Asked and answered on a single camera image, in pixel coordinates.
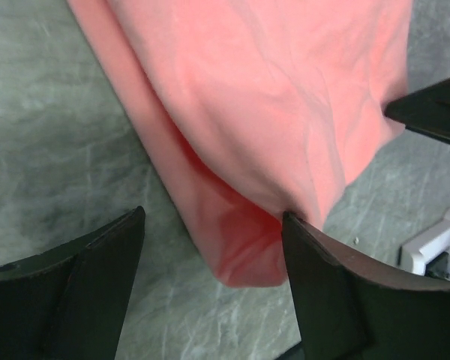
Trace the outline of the salmon orange t shirt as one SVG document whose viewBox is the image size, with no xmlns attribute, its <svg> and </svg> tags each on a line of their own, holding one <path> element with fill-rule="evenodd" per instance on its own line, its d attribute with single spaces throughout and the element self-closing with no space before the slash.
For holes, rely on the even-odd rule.
<svg viewBox="0 0 450 360">
<path fill-rule="evenodd" d="M 71 1 L 185 226 L 229 287 L 287 279 L 281 216 L 322 227 L 403 126 L 411 1 Z"/>
</svg>

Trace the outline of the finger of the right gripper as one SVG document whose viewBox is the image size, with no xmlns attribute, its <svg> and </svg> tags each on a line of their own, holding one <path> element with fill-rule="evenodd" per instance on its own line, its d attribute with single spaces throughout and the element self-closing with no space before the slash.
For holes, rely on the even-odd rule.
<svg viewBox="0 0 450 360">
<path fill-rule="evenodd" d="M 450 78 L 390 102 L 385 116 L 450 145 Z"/>
</svg>

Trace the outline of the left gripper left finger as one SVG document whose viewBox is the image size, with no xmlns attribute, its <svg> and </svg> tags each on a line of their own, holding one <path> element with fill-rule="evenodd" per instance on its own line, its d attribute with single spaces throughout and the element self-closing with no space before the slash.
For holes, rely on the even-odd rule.
<svg viewBox="0 0 450 360">
<path fill-rule="evenodd" d="M 139 206 L 0 266 L 0 359 L 114 359 L 143 248 Z"/>
</svg>

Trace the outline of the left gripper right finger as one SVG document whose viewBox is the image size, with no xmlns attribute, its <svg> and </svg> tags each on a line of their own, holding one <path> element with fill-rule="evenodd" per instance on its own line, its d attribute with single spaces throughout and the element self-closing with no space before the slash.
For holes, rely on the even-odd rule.
<svg viewBox="0 0 450 360">
<path fill-rule="evenodd" d="M 292 213 L 282 225 L 304 359 L 450 359 L 450 281 L 386 265 Z"/>
</svg>

